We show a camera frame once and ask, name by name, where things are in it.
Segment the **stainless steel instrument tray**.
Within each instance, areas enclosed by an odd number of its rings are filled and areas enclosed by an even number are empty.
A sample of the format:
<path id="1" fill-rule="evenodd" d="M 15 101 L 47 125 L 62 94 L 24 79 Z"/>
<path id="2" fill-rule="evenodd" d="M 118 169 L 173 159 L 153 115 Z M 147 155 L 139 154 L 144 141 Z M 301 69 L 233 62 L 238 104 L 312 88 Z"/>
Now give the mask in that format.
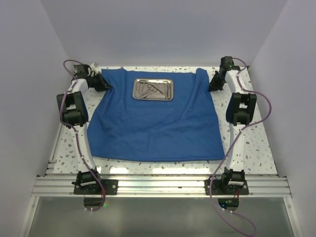
<path id="1" fill-rule="evenodd" d="M 171 101 L 173 96 L 171 79 L 138 78 L 134 81 L 132 97 L 135 100 Z"/>

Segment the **steel surgical scissors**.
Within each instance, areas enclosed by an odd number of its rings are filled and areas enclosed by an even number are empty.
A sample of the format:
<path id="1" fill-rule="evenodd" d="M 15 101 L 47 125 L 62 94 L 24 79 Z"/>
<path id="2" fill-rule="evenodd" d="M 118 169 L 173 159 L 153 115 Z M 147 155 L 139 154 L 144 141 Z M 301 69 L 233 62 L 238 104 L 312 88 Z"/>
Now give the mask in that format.
<path id="1" fill-rule="evenodd" d="M 153 96 L 153 97 L 160 97 L 160 96 L 164 96 L 164 93 L 158 89 L 156 86 L 154 86 L 153 84 L 147 84 L 147 94 L 146 97 L 148 96 Z"/>

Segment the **blue surgical drape cloth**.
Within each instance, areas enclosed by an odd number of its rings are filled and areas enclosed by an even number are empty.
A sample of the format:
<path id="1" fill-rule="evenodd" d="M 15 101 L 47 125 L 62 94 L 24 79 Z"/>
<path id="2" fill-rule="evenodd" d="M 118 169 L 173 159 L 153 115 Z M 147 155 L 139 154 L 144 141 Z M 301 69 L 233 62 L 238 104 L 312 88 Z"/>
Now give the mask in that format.
<path id="1" fill-rule="evenodd" d="M 221 160 L 224 149 L 218 116 L 208 90 L 209 76 L 103 69 L 112 86 L 96 107 L 87 137 L 93 156 L 128 161 Z M 170 79 L 170 101 L 136 100 L 136 79 Z"/>

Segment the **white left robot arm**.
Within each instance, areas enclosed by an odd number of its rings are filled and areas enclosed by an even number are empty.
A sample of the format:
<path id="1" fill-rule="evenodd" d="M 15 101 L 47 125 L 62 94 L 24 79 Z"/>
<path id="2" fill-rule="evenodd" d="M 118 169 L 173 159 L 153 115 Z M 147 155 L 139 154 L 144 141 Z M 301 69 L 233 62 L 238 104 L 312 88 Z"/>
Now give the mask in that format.
<path id="1" fill-rule="evenodd" d="M 105 92 L 113 87 L 93 67 L 77 60 L 65 60 L 65 70 L 71 75 L 70 87 L 66 92 L 56 96 L 59 119 L 69 129 L 75 144 L 78 158 L 78 173 L 73 185 L 77 189 L 87 189 L 92 194 L 103 188 L 96 164 L 92 158 L 87 137 L 88 110 L 84 94 L 88 89 Z"/>

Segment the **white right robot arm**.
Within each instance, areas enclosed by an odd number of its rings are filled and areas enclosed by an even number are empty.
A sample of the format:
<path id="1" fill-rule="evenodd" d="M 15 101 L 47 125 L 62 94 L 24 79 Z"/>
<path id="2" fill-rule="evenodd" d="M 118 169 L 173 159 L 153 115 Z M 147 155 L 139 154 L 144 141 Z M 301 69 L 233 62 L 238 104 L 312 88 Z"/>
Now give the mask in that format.
<path id="1" fill-rule="evenodd" d="M 227 84 L 231 91 L 226 109 L 226 122 L 230 126 L 230 147 L 221 180 L 216 180 L 214 184 L 226 194 L 246 185 L 243 164 L 245 136 L 242 129 L 251 124 L 257 101 L 257 95 L 247 89 L 241 80 L 241 71 L 242 68 L 234 64 L 233 57 L 222 57 L 219 70 L 215 72 L 208 89 L 210 92 L 223 90 Z"/>

